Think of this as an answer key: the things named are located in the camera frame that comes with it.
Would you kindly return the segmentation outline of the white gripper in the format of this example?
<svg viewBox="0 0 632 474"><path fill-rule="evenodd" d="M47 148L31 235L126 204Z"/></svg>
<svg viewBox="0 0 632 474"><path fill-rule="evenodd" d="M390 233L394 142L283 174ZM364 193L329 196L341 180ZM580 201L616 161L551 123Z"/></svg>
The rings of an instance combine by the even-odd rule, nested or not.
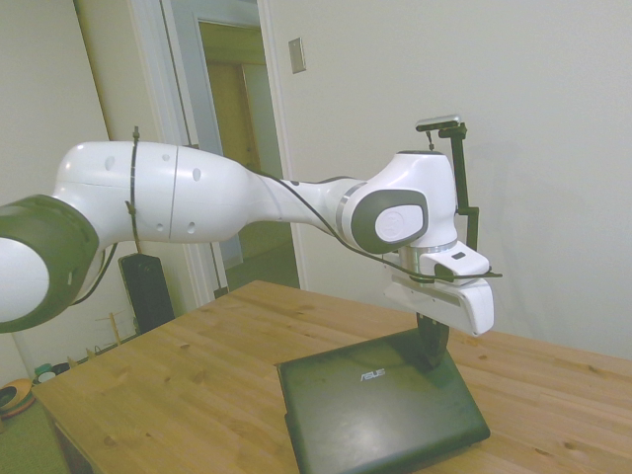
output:
<svg viewBox="0 0 632 474"><path fill-rule="evenodd" d="M449 327L478 337L494 326L493 292L482 278L454 285L417 283L409 278L393 276L384 295L418 313L420 353L428 367L440 365L446 352Z"/></svg>

